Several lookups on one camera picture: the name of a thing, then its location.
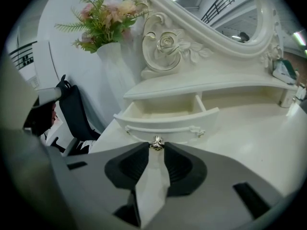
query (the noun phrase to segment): green leaves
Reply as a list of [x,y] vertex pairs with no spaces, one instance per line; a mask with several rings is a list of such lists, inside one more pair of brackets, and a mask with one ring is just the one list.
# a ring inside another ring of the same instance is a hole
[[87,4],[84,13],[81,14],[74,7],[71,8],[78,21],[55,24],[55,27],[63,32],[85,31],[83,41],[77,39],[73,45],[91,53],[96,52],[104,44],[123,40],[122,32],[130,29],[137,17],[149,12],[148,9],[144,9],[140,13],[125,13],[117,7],[111,9],[104,5],[105,0],[80,0],[80,2]]
[[80,22],[83,22],[80,12],[76,11],[74,7],[71,7],[71,12]]
[[86,28],[83,22],[69,23],[67,25],[55,24],[54,27],[59,29],[60,31],[67,32],[67,33],[79,32]]
[[81,48],[84,50],[84,51],[90,51],[91,54],[92,53],[95,53],[97,51],[97,47],[95,44],[92,44],[92,43],[83,43],[83,42],[80,42],[80,46]]
[[128,28],[136,23],[136,20],[125,20],[123,21],[123,27]]

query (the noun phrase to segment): ornate mirror frame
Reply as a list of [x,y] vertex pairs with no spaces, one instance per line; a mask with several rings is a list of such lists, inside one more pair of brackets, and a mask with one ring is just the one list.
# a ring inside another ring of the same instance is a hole
[[149,1],[188,33],[212,46],[214,51],[231,56],[239,58],[259,56],[268,48],[274,35],[276,12],[269,0],[254,0],[258,11],[258,25],[255,34],[244,44],[222,35],[172,0]]

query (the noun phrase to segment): carved rose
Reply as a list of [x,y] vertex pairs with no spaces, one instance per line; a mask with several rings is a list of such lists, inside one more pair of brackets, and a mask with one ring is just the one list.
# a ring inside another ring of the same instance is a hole
[[179,54],[179,43],[176,34],[173,32],[162,33],[154,51],[154,58],[159,60],[161,65],[176,65],[180,59],[178,58]]
[[173,33],[162,34],[160,40],[157,43],[159,52],[165,55],[174,55],[179,51],[177,36]]

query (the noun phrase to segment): tabletop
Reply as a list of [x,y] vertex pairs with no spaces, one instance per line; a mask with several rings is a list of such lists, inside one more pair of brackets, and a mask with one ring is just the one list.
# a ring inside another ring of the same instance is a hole
[[[300,187],[307,171],[307,115],[297,103],[229,107],[220,110],[219,119],[213,135],[187,145],[241,162],[283,196]],[[113,120],[91,153],[136,142]]]

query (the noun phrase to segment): white wall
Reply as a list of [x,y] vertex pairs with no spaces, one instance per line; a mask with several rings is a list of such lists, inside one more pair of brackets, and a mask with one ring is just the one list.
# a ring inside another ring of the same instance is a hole
[[59,78],[53,66],[49,41],[40,41],[32,45],[35,59],[36,75],[39,79],[39,88],[53,88],[59,83]]
[[5,48],[8,53],[18,49],[18,31],[18,27],[15,26],[11,30],[11,33],[9,34],[8,38],[6,39]]
[[31,63],[18,71],[24,80],[28,81],[36,76],[34,63]]
[[19,47],[32,43],[37,39],[38,21],[30,22],[29,25],[22,27],[19,31]]

